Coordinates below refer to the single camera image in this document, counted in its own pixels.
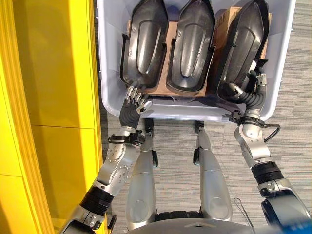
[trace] yellow panel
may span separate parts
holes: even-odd
[[[15,0],[31,124],[94,128],[86,0]]]
[[[46,126],[32,129],[51,218],[59,227],[96,178],[94,130]]]
[[[28,205],[23,179],[16,176],[0,175],[0,184],[2,185],[2,189],[0,189],[1,233],[38,233]]]
[[[2,135],[0,140],[0,174],[21,176],[20,164],[6,108],[0,79],[0,129]]]
[[[20,214],[30,210],[32,221],[36,226],[36,233],[50,234],[53,232],[53,226],[30,127],[13,16],[12,1],[2,0],[0,7],[0,80],[2,98],[4,98],[6,116],[9,119],[11,129],[11,134],[8,137],[13,137],[14,140],[24,186],[22,187],[16,183],[15,186],[7,187],[6,183],[1,182],[1,185],[5,185],[5,189],[1,191],[1,199],[6,200],[6,195],[14,198],[14,193],[21,193],[23,197],[27,196],[27,202],[22,203],[21,206],[14,206],[14,204],[18,204],[20,197],[17,197],[16,203],[8,200],[15,209],[6,206],[3,208],[4,212],[11,214],[9,218],[14,220],[16,225],[16,220],[20,219]]]

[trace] robot forearm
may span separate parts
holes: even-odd
[[[129,169],[137,159],[136,145],[145,137],[136,130],[140,114],[152,103],[141,99],[137,88],[130,87],[120,111],[121,129],[109,138],[107,157],[93,185],[77,205],[60,234],[87,234],[100,228],[107,209],[128,179]]]
[[[251,117],[248,114],[250,111],[246,110],[244,115]],[[271,157],[261,127],[252,123],[240,124],[235,138],[258,183],[260,194],[266,199],[261,205],[267,221],[285,226],[311,219],[311,214]]]

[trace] black cable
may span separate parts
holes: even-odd
[[[276,134],[278,134],[278,132],[281,130],[281,126],[277,123],[266,124],[264,128],[276,128],[274,132],[272,132],[267,138],[264,139],[265,143],[271,140],[274,136],[276,136]]]

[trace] metal bracket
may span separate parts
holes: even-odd
[[[108,138],[108,142],[112,144],[126,144],[126,145],[140,145],[144,144],[145,136],[143,136],[141,130],[137,130],[136,133],[130,133],[128,136],[115,136],[114,134]]]

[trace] black plastic part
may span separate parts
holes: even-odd
[[[141,0],[134,8],[129,36],[122,35],[120,78],[126,84],[146,88],[158,84],[167,50],[168,24],[163,0]]]
[[[111,230],[111,231],[113,230],[115,223],[116,223],[116,220],[117,220],[117,214],[113,215],[109,225],[107,226],[108,230]]]
[[[234,103],[244,103],[244,100],[233,99],[227,85],[234,83],[243,90],[248,87],[248,71],[252,62],[258,62],[260,59],[268,32],[269,14],[265,1],[253,0],[244,5],[230,26],[228,40],[219,63],[215,82],[219,84],[219,97]]]
[[[175,218],[204,218],[204,217],[201,213],[197,211],[172,211],[157,214],[155,217],[155,222]]]
[[[252,172],[258,184],[284,178],[276,163],[271,161],[255,165]]]
[[[194,150],[194,156],[193,156],[193,164],[194,165],[197,165],[197,163],[199,162],[199,151],[200,151],[199,148]]]
[[[158,167],[158,156],[156,151],[152,150],[152,155],[153,155],[153,165]]]
[[[199,91],[215,51],[211,46],[215,15],[209,0],[190,0],[181,10],[172,40],[167,85],[186,92]]]
[[[119,114],[119,122],[121,126],[137,128],[140,115],[137,112],[137,106],[125,100]]]
[[[113,199],[114,196],[110,193],[92,186],[85,194],[80,206],[97,215],[104,216]]]
[[[63,234],[95,234],[95,231],[89,226],[74,220],[68,225]]]
[[[262,211],[264,213],[265,219],[267,220],[269,224],[278,225],[280,227],[282,226],[275,213],[275,210],[273,209],[272,205],[270,204],[268,200],[264,200],[261,203],[261,207],[262,207]]]

